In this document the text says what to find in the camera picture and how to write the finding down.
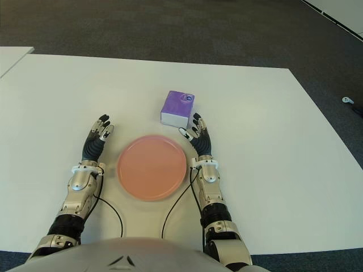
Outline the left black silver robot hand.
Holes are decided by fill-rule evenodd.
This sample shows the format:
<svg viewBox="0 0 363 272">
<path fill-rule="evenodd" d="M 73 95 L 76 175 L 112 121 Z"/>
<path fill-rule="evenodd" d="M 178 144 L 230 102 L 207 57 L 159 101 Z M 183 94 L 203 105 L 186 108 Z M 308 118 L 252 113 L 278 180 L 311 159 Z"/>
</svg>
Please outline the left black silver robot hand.
<svg viewBox="0 0 363 272">
<path fill-rule="evenodd" d="M 103 152 L 105 142 L 113 133 L 114 126 L 107 114 L 100 116 L 92 125 L 82 149 L 82 160 L 97 162 Z"/>
</svg>

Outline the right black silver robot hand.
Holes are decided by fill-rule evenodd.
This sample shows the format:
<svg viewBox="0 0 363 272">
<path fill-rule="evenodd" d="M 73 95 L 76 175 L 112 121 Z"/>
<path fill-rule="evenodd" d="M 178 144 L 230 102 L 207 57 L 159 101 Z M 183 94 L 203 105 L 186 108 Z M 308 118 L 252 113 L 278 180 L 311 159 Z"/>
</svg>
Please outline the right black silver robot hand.
<svg viewBox="0 0 363 272">
<path fill-rule="evenodd" d="M 204 119 L 198 113 L 195 113 L 192 122 L 195 125 L 192 127 L 195 136 L 182 127 L 179 128 L 179 133 L 190 142 L 198 156 L 211 156 L 212 143 Z"/>
</svg>

